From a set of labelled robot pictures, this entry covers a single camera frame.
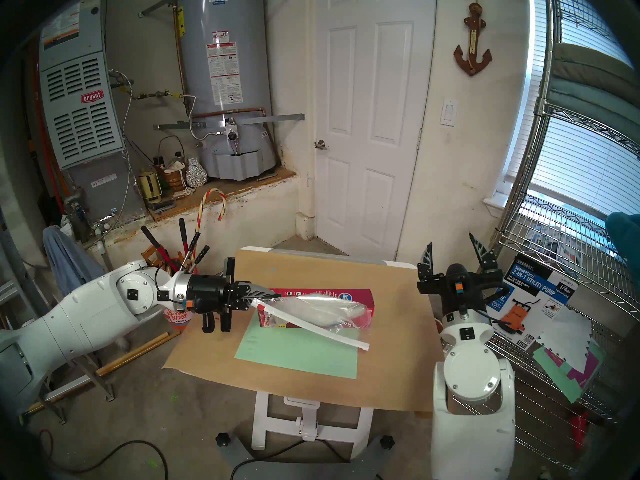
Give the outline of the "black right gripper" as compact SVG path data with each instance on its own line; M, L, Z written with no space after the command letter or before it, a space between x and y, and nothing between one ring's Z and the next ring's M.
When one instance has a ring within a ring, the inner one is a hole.
M427 245L418 263L419 293L440 296L444 314L469 310L485 312L487 302L483 291L499 289L503 284L503 271L499 270L494 251L487 249L471 232L469 238L479 263L478 273L447 270L445 274L434 274L432 242Z

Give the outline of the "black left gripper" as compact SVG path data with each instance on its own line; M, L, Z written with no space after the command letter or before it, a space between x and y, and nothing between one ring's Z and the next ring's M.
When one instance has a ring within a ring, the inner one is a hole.
M281 294L250 282L236 282L237 298L232 298L235 266L235 258L227 258L221 275L191 275L190 309L201 315L203 332L215 331L216 314L219 315L220 330L229 332L232 328L232 310L248 311L256 299L281 298Z

